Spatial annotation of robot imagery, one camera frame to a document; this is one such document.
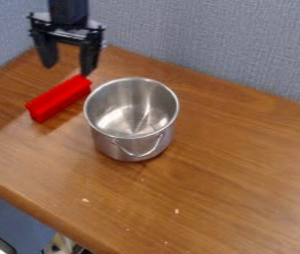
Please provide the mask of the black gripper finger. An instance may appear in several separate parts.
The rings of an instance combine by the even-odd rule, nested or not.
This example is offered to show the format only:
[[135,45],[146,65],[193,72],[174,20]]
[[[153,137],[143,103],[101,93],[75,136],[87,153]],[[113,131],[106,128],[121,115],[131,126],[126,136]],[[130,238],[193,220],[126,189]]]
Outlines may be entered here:
[[97,68],[98,57],[101,52],[102,35],[99,33],[90,33],[80,42],[79,50],[79,65],[80,74],[89,76]]
[[35,48],[46,68],[51,68],[59,61],[59,50],[55,38],[36,30],[31,31]]

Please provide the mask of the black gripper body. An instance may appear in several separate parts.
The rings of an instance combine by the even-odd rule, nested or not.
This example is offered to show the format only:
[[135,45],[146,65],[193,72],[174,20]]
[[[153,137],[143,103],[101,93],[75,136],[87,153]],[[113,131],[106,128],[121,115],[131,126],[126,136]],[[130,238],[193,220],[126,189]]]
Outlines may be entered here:
[[105,27],[89,19],[87,0],[47,0],[48,10],[32,12],[30,35],[36,45],[103,42]]

